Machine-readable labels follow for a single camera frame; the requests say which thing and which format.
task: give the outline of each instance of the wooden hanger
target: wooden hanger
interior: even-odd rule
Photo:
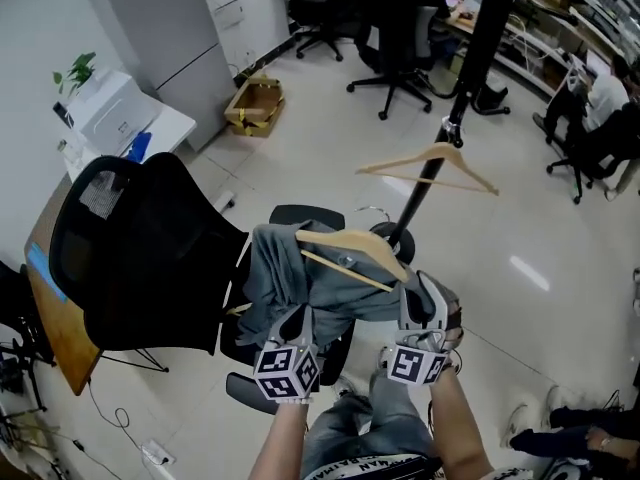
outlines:
[[[341,230],[333,233],[316,233],[315,231],[306,231],[301,229],[296,231],[296,240],[299,242],[307,242],[310,244],[326,245],[329,247],[337,247],[339,249],[351,249],[353,251],[360,251],[365,253],[371,259],[373,259],[378,265],[390,272],[396,279],[406,282],[409,279],[409,275],[405,269],[398,263],[398,260],[393,255],[393,251],[389,244],[378,235],[371,233],[370,231],[361,231],[357,229]],[[375,286],[380,290],[387,292],[393,291],[393,288],[386,286],[378,281],[374,281],[366,276],[353,272],[348,268],[338,265],[322,256],[318,256],[309,251],[301,250],[300,253],[307,258],[311,258],[327,267],[330,267],[338,272],[342,272],[354,279],[363,281],[371,286]]]
[[[398,167],[400,165],[412,164],[415,162],[426,162],[427,160],[434,160],[436,158],[443,158],[451,162],[455,167],[464,172],[467,176],[477,181],[482,187],[468,187],[466,185],[459,185],[457,183],[449,183],[448,181],[438,181],[438,180],[429,180],[426,178],[415,178],[413,176],[402,176],[399,174],[390,174],[387,172],[383,172],[383,169],[389,169],[391,167]],[[496,196],[500,194],[500,191],[494,187],[491,183],[485,180],[482,176],[472,171],[469,166],[467,166],[464,158],[462,158],[462,153],[458,151],[453,145],[448,143],[438,143],[429,147],[423,153],[412,156],[409,158],[403,158],[400,160],[392,160],[390,162],[382,162],[379,164],[367,165],[365,167],[361,167],[356,171],[357,174],[366,173],[373,174],[375,176],[389,176],[391,178],[398,178],[401,180],[409,180],[409,181],[418,181],[420,183],[431,183],[432,185],[442,185],[445,187],[453,187],[453,188],[461,188],[463,190],[472,190],[475,192],[490,192],[491,194],[495,194]]]

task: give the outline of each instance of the green plant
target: green plant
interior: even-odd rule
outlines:
[[[66,77],[63,77],[62,73],[58,71],[53,72],[53,83],[59,86],[58,94],[62,94],[65,83],[72,83],[73,85],[71,89],[69,89],[69,96],[71,96],[73,91],[82,87],[82,84],[89,80],[95,69],[93,65],[89,65],[89,63],[95,56],[95,52],[83,53],[78,56],[78,58],[73,61],[73,66],[67,72]]]

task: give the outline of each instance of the white shirt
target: white shirt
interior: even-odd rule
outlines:
[[[613,75],[600,75],[593,84],[588,98],[587,117],[582,121],[588,132],[604,124],[611,114],[629,102],[624,85]]]

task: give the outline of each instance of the shelf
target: shelf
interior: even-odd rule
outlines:
[[[567,69],[571,68],[571,65],[566,62],[562,55],[560,55],[555,48],[551,48],[547,43],[538,39],[536,36],[530,34],[529,32],[525,32],[522,28],[512,25],[511,23],[507,23],[505,27],[506,30],[511,32],[512,34],[520,37],[523,41],[527,42],[527,45],[537,48],[538,50],[549,54],[549,58],[555,60],[558,64],[564,66]]]
[[[506,57],[500,55],[499,53],[496,53],[496,56],[494,57],[494,60],[499,62],[503,66],[509,68],[514,73],[519,74],[522,78],[524,78],[528,82],[531,82],[538,89],[540,89],[541,91],[547,93],[549,96],[553,97],[555,95],[556,90],[553,87],[548,85],[541,78],[538,78],[537,76],[532,75],[531,73],[529,73],[525,68],[523,68],[519,64],[516,64],[515,62],[507,59]]]

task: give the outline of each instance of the tiled floor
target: tiled floor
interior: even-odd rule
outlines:
[[[286,94],[270,138],[223,135],[201,155],[181,148],[210,200],[223,190],[237,194],[236,206],[225,214],[236,226],[250,230],[282,203],[326,206],[344,212],[349,227],[365,229],[380,216],[354,213],[355,208],[375,205],[399,216],[411,184],[354,171],[426,148],[451,103],[434,98],[427,115],[401,93],[388,121],[381,122],[384,90],[347,94],[350,80],[371,73],[353,46],[342,49],[342,63],[318,48],[303,61],[286,55],[268,67]],[[500,196],[433,187],[410,226],[417,242],[414,267],[461,297],[467,335],[460,378],[494,465],[531,460],[499,448],[505,418],[521,397],[541,400],[558,383],[577,397],[606,400],[621,388],[629,399],[633,355],[640,352],[632,346],[638,326],[631,308],[631,272],[640,263],[636,189],[608,203],[595,188],[574,206],[566,172],[545,173],[557,155],[531,121],[544,103],[517,83],[508,85],[510,116],[485,118],[469,111],[464,121],[463,154],[500,188]],[[441,179],[466,181],[446,167]],[[537,277],[516,265],[528,265]],[[346,371],[361,384],[377,346],[391,339],[392,330],[392,323],[358,323]],[[269,417],[225,394],[226,373],[247,368],[193,350],[155,354],[169,374],[99,363],[93,391],[104,414],[113,418],[116,407],[126,408],[134,439],[155,438],[176,456],[162,474],[151,466],[156,478],[246,478],[270,424]],[[149,477],[122,432],[100,419],[88,390],[74,397],[60,372],[48,367],[38,368],[38,377],[51,409],[48,418],[62,433],[79,438],[123,479]],[[428,390],[412,396],[426,415]],[[330,390],[321,392],[311,419],[331,401]],[[109,478],[71,443],[60,446],[84,478]]]

